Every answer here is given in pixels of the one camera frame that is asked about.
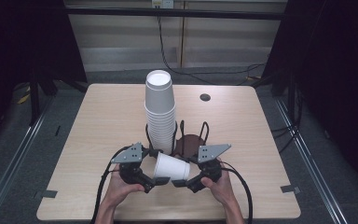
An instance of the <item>gray carpet floor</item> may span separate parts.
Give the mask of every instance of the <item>gray carpet floor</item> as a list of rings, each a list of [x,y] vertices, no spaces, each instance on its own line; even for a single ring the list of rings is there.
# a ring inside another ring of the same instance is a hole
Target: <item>gray carpet floor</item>
[[[240,68],[230,68],[224,71],[238,71]],[[215,72],[213,68],[187,69],[187,72]],[[101,72],[88,74],[91,83],[145,83],[149,70]],[[257,69],[250,76],[259,75]],[[205,74],[195,75],[219,85],[249,85],[253,80],[245,81],[247,74]],[[172,73],[174,84],[209,85],[191,76]],[[84,98],[84,93],[74,90],[64,83],[57,82],[59,91],[49,107],[44,122],[28,151],[21,168],[0,206],[0,223],[39,223],[36,211],[41,202],[34,197],[39,190],[47,188],[54,171],[63,145],[76,118],[77,111]],[[266,115],[271,130],[284,127],[282,116],[270,93],[270,85],[256,89],[260,103]],[[13,92],[10,109],[7,111],[0,131],[0,176],[10,163],[23,136],[28,130],[31,117],[31,106],[28,100],[17,105],[25,89]],[[47,96],[41,94],[41,105]],[[301,120],[300,132],[304,137],[313,159],[319,166],[324,179],[336,196],[337,201],[348,223],[358,223],[358,174],[346,163],[339,152],[334,140],[326,138],[324,129],[307,109],[305,103]],[[277,148],[282,148],[288,142],[287,133],[276,139]],[[296,145],[290,144],[281,154],[286,172],[293,186],[301,192],[296,195],[301,209],[301,216],[285,220],[254,220],[254,223],[334,223],[324,205],[324,201],[316,189],[310,173],[305,166]]]

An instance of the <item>human arm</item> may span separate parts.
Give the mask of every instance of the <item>human arm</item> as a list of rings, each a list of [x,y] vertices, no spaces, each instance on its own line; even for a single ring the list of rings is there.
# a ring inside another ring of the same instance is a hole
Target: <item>human arm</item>
[[[234,195],[228,171],[222,171],[222,176],[213,182],[208,177],[203,177],[201,183],[211,190],[215,199],[223,205],[226,213],[227,224],[243,224],[243,216],[240,205]]]
[[[96,224],[113,223],[117,206],[122,203],[126,197],[136,191],[145,191],[140,184],[129,185],[121,179],[118,173],[119,164],[116,165],[111,174],[109,187],[103,197],[103,201],[98,209],[98,215],[95,219]]]

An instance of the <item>black horizontal bar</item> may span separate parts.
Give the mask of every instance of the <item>black horizontal bar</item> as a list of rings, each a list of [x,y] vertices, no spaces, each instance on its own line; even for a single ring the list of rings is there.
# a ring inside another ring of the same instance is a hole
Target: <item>black horizontal bar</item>
[[[283,13],[244,12],[244,11],[211,11],[193,9],[168,8],[136,8],[136,7],[21,7],[28,12],[53,11],[66,14],[81,15],[118,15],[118,16],[160,16],[160,17],[192,17],[281,21],[286,18],[303,17],[285,15]]]

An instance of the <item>table top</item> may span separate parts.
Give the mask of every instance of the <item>table top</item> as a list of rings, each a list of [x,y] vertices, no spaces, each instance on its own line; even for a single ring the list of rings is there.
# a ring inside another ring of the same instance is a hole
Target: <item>table top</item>
[[[296,218],[300,215],[262,107],[251,87],[173,85],[176,121],[185,121],[185,134],[200,134],[203,121],[210,126],[207,145],[231,144],[220,156],[247,182],[252,192],[254,218]],[[204,102],[203,93],[211,96]],[[145,85],[92,84],[78,111],[62,154],[48,184],[55,198],[43,198],[37,211],[41,220],[90,220],[101,175],[116,151],[141,142],[145,135]],[[156,159],[146,157],[141,168],[153,176]],[[191,164],[189,178],[200,172]],[[246,192],[230,173],[244,217]],[[103,188],[107,189],[108,180]],[[154,187],[148,194],[130,194],[117,208],[116,220],[217,220],[222,205],[208,189],[193,193],[172,183]]]

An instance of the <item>metal bracket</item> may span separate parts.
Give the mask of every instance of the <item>metal bracket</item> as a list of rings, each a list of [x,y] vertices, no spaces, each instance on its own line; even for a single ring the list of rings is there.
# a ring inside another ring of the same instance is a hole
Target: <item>metal bracket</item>
[[[142,144],[140,142],[130,146],[114,159],[112,163],[141,162],[142,161]]]
[[[229,148],[231,148],[231,144],[200,146],[198,162],[212,161]]]

